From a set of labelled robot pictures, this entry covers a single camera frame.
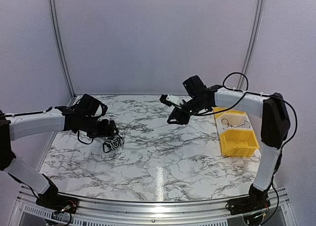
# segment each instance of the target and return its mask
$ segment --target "marble table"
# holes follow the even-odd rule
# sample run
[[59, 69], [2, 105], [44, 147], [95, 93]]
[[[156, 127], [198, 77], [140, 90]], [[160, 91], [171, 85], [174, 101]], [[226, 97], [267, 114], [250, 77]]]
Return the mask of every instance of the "marble table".
[[[108, 154], [102, 139], [91, 145], [70, 131], [53, 141], [40, 172], [61, 192], [147, 202], [216, 199], [248, 192], [260, 152], [250, 157], [221, 156], [213, 117], [191, 117], [169, 125], [172, 108], [159, 96], [95, 96], [126, 134], [125, 145]], [[81, 133], [81, 139], [89, 139]]]

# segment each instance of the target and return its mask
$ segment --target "wire in bin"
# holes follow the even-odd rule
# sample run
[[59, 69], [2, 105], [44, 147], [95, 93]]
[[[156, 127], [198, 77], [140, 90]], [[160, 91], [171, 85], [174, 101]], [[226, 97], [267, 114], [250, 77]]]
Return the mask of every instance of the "wire in bin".
[[233, 128], [242, 127], [242, 126], [245, 126], [246, 123], [249, 125], [249, 128], [251, 127], [250, 122], [247, 121], [247, 120], [243, 121], [243, 124], [238, 125], [238, 126], [233, 126], [233, 125], [229, 124], [229, 121], [228, 121], [226, 118], [223, 118], [223, 119], [221, 120], [221, 123], [223, 123], [223, 120], [226, 120], [226, 121], [227, 121], [227, 128], [230, 128], [230, 127], [233, 127]]
[[116, 133], [114, 136], [107, 137], [103, 142], [102, 148], [104, 153], [109, 153], [111, 151], [115, 151], [123, 146], [125, 143], [125, 131], [123, 131], [122, 135], [119, 134], [119, 131], [116, 129]]

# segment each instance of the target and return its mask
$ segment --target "white wall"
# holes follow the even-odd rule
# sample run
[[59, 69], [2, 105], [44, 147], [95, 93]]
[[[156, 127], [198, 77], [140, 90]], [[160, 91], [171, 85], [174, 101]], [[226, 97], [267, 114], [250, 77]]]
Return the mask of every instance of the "white wall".
[[[248, 75], [250, 90], [280, 92], [296, 109], [298, 132], [284, 147], [276, 181], [286, 186], [299, 226], [316, 224], [315, 2], [266, 0]], [[251, 121], [260, 129], [255, 118]]]
[[192, 75], [221, 83], [242, 69], [256, 2], [56, 0], [75, 91], [182, 94]]
[[[48, 0], [0, 0], [0, 109], [44, 110], [70, 100], [59, 62]], [[13, 151], [36, 167], [52, 133], [22, 138]], [[0, 172], [0, 225], [7, 225], [20, 185]]]

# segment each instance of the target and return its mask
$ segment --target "yellow plastic bin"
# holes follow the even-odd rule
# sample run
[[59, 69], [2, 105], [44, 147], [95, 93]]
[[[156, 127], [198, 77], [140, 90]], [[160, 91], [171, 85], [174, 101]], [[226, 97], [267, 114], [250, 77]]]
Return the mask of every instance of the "yellow plastic bin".
[[253, 130], [229, 129], [223, 132], [219, 139], [222, 155], [250, 157], [259, 149]]
[[[220, 107], [215, 107], [213, 108], [213, 112], [218, 112], [218, 111], [221, 111], [221, 110], [224, 110], [224, 109], [227, 109], [227, 108], [220, 108]], [[215, 114], [215, 119], [217, 119], [218, 117], [220, 117], [221, 115], [223, 115], [224, 113], [233, 113], [233, 114], [240, 114], [240, 115], [247, 115], [247, 113], [245, 112], [242, 112], [242, 111], [238, 111], [238, 110], [234, 110], [234, 109], [230, 109], [226, 112], [222, 112], [222, 113], [218, 113], [218, 114]]]
[[215, 122], [222, 155], [250, 157], [256, 149], [259, 149], [259, 144], [247, 113], [229, 110], [215, 114]]

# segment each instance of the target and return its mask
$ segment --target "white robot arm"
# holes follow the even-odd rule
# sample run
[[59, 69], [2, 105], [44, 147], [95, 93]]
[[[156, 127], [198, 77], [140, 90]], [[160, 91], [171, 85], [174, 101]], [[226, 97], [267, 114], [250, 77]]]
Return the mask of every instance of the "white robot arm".
[[69, 108], [59, 106], [46, 111], [18, 114], [0, 111], [0, 170], [38, 192], [37, 204], [45, 207], [62, 205], [67, 199], [58, 196], [58, 188], [48, 177], [35, 171], [13, 153], [11, 141], [38, 133], [68, 130], [78, 134], [79, 131], [86, 132], [91, 139], [113, 136], [117, 130], [114, 121], [98, 120], [106, 111], [106, 105], [87, 94]]
[[227, 209], [232, 215], [270, 206], [267, 192], [281, 161], [282, 143], [287, 138], [290, 120], [282, 95], [256, 94], [248, 91], [227, 89], [223, 85], [207, 88], [196, 75], [183, 82], [192, 98], [188, 102], [172, 95], [162, 95], [160, 101], [174, 110], [168, 118], [169, 124], [186, 125], [190, 116], [212, 115], [212, 107], [234, 108], [262, 119], [261, 161], [257, 176], [250, 187], [249, 196], [228, 201]]

